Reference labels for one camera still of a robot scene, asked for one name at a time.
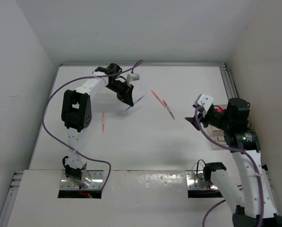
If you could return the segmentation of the blue ballpoint pen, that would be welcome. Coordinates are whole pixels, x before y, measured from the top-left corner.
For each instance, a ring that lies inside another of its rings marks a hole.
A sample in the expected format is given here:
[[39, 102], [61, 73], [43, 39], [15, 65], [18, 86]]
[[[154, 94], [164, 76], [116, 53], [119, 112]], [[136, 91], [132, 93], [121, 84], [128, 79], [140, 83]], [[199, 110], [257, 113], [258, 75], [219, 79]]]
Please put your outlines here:
[[134, 107], [139, 101], [141, 101], [143, 98], [145, 97], [145, 95], [141, 96], [138, 100], [136, 100], [134, 103], [133, 103], [133, 106], [129, 106], [127, 109], [125, 109], [123, 111], [123, 113], [127, 112], [129, 109], [131, 109], [132, 107]]

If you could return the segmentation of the pink double-ended pen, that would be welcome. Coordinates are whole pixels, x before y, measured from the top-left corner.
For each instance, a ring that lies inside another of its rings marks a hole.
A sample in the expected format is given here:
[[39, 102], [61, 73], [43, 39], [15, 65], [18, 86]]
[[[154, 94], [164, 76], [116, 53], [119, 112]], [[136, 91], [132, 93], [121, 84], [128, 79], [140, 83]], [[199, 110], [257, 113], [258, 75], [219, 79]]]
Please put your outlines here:
[[106, 118], [106, 113], [105, 111], [102, 112], [102, 134], [105, 133], [105, 118]]

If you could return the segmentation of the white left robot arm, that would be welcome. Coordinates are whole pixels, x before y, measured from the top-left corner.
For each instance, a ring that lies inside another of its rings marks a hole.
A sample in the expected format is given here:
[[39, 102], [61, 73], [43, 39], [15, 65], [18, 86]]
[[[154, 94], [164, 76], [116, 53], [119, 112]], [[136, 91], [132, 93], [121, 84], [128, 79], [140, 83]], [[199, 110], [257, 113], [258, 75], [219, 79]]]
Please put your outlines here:
[[82, 141], [86, 128], [92, 120], [92, 98], [104, 87], [116, 93], [116, 97], [123, 103], [134, 106], [132, 91], [134, 86], [132, 81], [139, 80], [140, 76], [129, 72], [121, 81], [117, 73], [122, 72], [122, 68], [111, 63], [106, 68], [98, 67], [94, 70], [92, 78], [86, 80], [75, 90], [66, 90], [63, 96], [62, 121], [68, 133], [68, 144], [73, 148], [73, 152], [64, 157], [62, 164], [65, 174], [77, 184], [85, 184], [90, 181], [86, 173], [86, 160], [77, 152], [83, 147]]

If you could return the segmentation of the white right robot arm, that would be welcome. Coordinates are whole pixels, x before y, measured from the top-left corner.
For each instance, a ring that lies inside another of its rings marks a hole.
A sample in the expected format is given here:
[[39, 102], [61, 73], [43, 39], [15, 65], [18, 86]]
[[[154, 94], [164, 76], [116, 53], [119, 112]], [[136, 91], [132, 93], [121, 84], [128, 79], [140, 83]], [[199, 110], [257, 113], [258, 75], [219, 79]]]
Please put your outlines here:
[[206, 163], [204, 180], [216, 185], [231, 209], [235, 227], [282, 227], [263, 178], [261, 147], [256, 132], [249, 128], [250, 103], [231, 98], [219, 112], [213, 97], [198, 96], [193, 117], [187, 117], [198, 131], [213, 144], [229, 150], [238, 168], [242, 190], [231, 181], [221, 162]]

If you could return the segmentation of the purple double-ended pen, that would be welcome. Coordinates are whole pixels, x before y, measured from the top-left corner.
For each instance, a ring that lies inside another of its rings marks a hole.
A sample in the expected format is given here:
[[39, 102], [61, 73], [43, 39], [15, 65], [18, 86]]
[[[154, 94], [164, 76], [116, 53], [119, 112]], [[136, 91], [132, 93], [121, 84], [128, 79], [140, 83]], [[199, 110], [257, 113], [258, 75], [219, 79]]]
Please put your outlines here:
[[173, 115], [173, 113], [172, 113], [172, 111], [170, 110], [169, 106], [167, 104], [165, 104], [165, 107], [166, 107], [167, 111], [169, 112], [170, 116], [172, 117], [172, 119], [176, 120], [174, 115]]

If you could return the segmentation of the clear plastic organizer tray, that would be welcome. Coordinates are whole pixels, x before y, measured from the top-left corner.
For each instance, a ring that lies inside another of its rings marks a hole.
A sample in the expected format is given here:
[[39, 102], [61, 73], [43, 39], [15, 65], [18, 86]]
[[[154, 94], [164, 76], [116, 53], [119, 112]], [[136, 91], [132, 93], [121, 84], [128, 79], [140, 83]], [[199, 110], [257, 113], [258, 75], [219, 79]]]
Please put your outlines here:
[[[222, 109], [222, 110], [226, 110], [227, 109], [227, 105], [215, 105], [215, 109]], [[248, 116], [248, 127], [250, 129], [254, 129], [252, 121], [250, 116]], [[208, 126], [206, 129], [204, 129], [205, 132], [209, 135], [209, 137], [211, 139], [213, 139], [215, 142], [218, 142], [221, 145], [227, 146], [225, 139], [224, 139], [224, 132], [218, 128], [215, 128], [213, 126]], [[211, 145], [211, 149], [212, 150], [221, 150], [223, 148], [220, 148], [219, 146], [215, 145], [214, 143], [210, 142]]]

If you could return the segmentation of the orange double-ended pen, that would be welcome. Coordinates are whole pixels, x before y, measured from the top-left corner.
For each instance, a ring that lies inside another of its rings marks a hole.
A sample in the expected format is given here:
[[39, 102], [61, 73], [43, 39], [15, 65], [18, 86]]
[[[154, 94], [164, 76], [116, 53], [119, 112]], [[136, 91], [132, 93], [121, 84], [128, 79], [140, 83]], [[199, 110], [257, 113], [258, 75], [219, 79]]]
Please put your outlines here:
[[158, 97], [157, 93], [153, 90], [151, 90], [151, 92], [157, 98], [157, 100], [166, 108], [165, 102], [160, 97]]

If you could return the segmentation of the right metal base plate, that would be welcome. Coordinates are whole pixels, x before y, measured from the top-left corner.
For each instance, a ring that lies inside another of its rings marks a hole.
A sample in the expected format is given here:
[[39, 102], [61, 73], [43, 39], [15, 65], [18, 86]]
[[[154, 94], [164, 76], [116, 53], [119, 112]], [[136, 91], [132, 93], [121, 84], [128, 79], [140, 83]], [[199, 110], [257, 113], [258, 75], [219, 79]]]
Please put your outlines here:
[[218, 187], [211, 182], [205, 181], [203, 171], [186, 171], [186, 183], [188, 190], [211, 191]]

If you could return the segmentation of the metal base plate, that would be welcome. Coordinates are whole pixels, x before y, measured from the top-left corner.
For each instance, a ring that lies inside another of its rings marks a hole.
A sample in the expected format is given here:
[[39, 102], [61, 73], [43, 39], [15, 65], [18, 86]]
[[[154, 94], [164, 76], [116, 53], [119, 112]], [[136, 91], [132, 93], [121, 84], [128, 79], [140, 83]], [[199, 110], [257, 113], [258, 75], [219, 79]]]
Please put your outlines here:
[[103, 186], [103, 171], [90, 171], [82, 172], [81, 178], [66, 175], [65, 171], [62, 173], [60, 190], [101, 190]]
[[186, 183], [188, 190], [211, 191], [218, 187], [211, 182], [205, 181], [203, 171], [186, 171]]

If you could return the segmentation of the aluminium frame rail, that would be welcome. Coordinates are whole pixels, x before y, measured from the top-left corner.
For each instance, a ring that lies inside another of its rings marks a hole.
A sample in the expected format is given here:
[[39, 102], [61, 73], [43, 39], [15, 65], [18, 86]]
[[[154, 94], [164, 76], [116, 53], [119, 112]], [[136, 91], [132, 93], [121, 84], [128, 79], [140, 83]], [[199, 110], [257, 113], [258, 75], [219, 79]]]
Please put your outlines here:
[[[107, 66], [106, 62], [68, 62], [62, 63], [60, 66]], [[199, 67], [221, 67], [225, 68], [225, 63], [218, 62], [143, 62], [141, 66], [199, 66]]]

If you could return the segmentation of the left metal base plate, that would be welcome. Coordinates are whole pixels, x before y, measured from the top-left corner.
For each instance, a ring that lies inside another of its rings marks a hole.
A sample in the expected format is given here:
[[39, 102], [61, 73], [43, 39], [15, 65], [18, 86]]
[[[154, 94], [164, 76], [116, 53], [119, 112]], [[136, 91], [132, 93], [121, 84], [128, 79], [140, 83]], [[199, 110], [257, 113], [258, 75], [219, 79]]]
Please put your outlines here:
[[101, 190], [103, 186], [103, 171], [90, 171], [82, 172], [81, 178], [66, 175], [65, 171], [62, 173], [60, 190]]

